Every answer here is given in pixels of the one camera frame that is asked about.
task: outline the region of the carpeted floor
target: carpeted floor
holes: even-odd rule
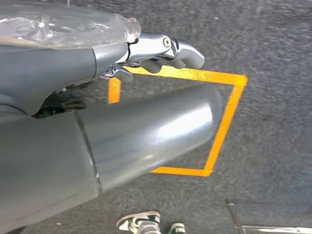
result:
[[[202,51],[203,69],[249,78],[214,172],[209,177],[147,174],[63,214],[27,234],[114,234],[118,218],[156,209],[166,231],[182,221],[187,233],[237,233],[224,200],[245,224],[312,227],[308,146],[311,117],[310,0],[95,0],[95,7],[136,17],[143,31],[166,33]],[[122,99],[193,81],[137,76]],[[225,99],[229,85],[221,85]],[[76,91],[106,102],[107,82]],[[171,165],[201,168],[212,142]]]

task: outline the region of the metal bar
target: metal bar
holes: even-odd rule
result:
[[[242,225],[246,231],[257,231],[264,233],[292,233],[292,234],[312,234],[312,228],[301,227],[276,227],[262,225]]]
[[[229,200],[225,200],[228,211],[230,212],[230,216],[232,217],[233,221],[234,222],[235,226],[239,230],[239,234],[246,234],[245,229],[239,221],[239,217],[234,210],[234,204],[230,202]]]

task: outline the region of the orange floor marking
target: orange floor marking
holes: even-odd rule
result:
[[[213,171],[213,166],[218,158],[220,150],[222,147],[235,110],[241,98],[248,78],[244,75],[229,74],[222,72],[202,71],[195,69],[175,69],[172,67],[162,66],[162,69],[156,74],[149,73],[143,68],[130,68],[126,67],[127,70],[134,74],[158,76],[158,77],[171,77],[189,80],[198,80],[221,84],[233,85],[232,94],[230,96],[227,107],[222,117],[221,122],[215,136],[215,141],[209,155],[207,158],[204,169],[191,169],[191,168],[178,168],[178,167],[159,167],[153,173],[163,173],[163,174],[175,174],[175,175],[190,175],[190,176],[209,176]],[[109,88],[109,103],[115,103],[119,101],[120,96],[120,81],[116,78],[110,79]]]

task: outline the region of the green and white sneaker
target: green and white sneaker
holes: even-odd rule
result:
[[[171,226],[168,234],[185,234],[185,227],[183,223],[174,223]]]
[[[159,225],[160,214],[157,211],[146,211],[137,214],[129,214],[119,219],[117,227],[123,231],[131,231],[133,234],[137,233],[140,224],[142,222],[152,222]]]

